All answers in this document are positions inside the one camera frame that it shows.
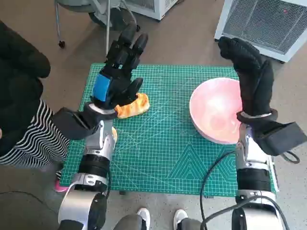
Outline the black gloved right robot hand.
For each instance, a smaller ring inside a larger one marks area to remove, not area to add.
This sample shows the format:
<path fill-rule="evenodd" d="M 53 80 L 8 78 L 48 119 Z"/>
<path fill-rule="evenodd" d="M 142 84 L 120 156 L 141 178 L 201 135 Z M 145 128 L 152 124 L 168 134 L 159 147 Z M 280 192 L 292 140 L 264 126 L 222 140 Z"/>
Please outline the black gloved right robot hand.
<path fill-rule="evenodd" d="M 274 82 L 272 64 L 259 50 L 239 38 L 221 37 L 220 55 L 232 61 L 239 77 L 243 112 L 249 116 L 268 115 Z"/>

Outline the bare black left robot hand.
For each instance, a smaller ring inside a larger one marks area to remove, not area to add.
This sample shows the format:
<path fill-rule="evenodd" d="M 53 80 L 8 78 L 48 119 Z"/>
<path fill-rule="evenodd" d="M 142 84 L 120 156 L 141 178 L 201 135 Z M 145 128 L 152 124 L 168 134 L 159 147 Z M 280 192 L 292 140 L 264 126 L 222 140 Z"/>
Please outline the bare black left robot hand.
<path fill-rule="evenodd" d="M 143 78 L 132 80 L 132 71 L 140 62 L 148 35 L 141 34 L 133 42 L 134 34 L 133 31 L 124 31 L 112 42 L 105 66 L 96 77 L 91 101 L 101 109 L 111 110 L 137 99 Z"/>

